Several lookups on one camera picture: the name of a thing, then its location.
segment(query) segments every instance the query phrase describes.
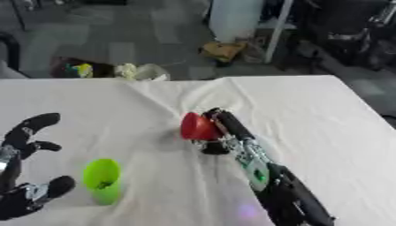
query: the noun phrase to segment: green cup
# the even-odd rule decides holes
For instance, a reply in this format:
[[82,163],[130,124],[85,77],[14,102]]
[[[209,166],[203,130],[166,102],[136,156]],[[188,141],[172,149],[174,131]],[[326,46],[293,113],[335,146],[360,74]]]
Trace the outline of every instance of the green cup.
[[99,159],[85,169],[83,181],[94,200],[101,205],[114,203],[120,194],[121,169],[112,159]]

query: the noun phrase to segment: red cup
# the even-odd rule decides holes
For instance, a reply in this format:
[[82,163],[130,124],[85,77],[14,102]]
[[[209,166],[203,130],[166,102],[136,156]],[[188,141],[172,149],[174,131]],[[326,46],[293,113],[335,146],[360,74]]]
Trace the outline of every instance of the red cup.
[[211,140],[218,138],[215,125],[208,118],[194,112],[186,114],[183,118],[180,134],[183,139]]

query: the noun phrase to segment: floor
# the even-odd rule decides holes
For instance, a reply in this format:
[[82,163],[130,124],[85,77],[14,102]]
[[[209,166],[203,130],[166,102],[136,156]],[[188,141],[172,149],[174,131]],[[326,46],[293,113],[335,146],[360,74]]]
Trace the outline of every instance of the floor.
[[[218,69],[197,54],[212,40],[202,25],[206,0],[131,0],[127,6],[67,6],[43,0],[44,8],[25,11],[27,32],[19,30],[7,0],[0,0],[0,29],[14,34],[22,44],[21,70],[35,78],[49,78],[54,57],[78,57],[122,64],[159,64],[173,80],[214,79],[243,75],[298,75],[268,65],[241,61]],[[396,75],[346,68],[334,59],[326,64],[363,100],[381,114],[396,114]]]

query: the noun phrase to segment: white tablecloth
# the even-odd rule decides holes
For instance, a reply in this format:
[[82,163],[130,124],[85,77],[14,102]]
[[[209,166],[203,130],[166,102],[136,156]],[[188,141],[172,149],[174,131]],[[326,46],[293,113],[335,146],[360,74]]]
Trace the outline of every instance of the white tablecloth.
[[[231,156],[200,154],[179,137],[188,111],[233,112],[268,142],[338,220],[396,225],[396,132],[338,79],[255,77],[129,83],[117,79],[0,80],[0,137],[21,120],[59,112],[37,134],[63,146],[25,161],[19,182],[71,175],[75,190],[7,226],[271,225]],[[84,166],[122,167],[120,202],[94,204]]]

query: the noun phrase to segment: white container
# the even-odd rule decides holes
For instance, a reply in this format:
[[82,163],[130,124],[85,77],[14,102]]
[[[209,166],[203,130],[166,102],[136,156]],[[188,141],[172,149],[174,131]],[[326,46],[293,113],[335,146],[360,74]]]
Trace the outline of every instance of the white container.
[[260,21],[264,0],[214,0],[209,27],[220,42],[250,38]]

